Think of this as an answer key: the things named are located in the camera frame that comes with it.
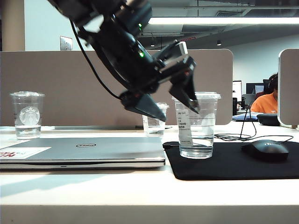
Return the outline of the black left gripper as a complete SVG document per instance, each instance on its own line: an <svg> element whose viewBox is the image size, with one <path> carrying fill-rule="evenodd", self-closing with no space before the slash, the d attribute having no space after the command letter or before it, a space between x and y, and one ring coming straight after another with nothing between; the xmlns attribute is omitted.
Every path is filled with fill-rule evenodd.
<svg viewBox="0 0 299 224"><path fill-rule="evenodd" d="M196 63L188 55L185 44L170 44L154 55L140 44L131 45L131 51L135 75L130 79L130 91L120 95L127 111L166 121L165 114L149 94L156 92L161 83L170 81L169 93L198 114L199 104L193 83Z"/></svg>

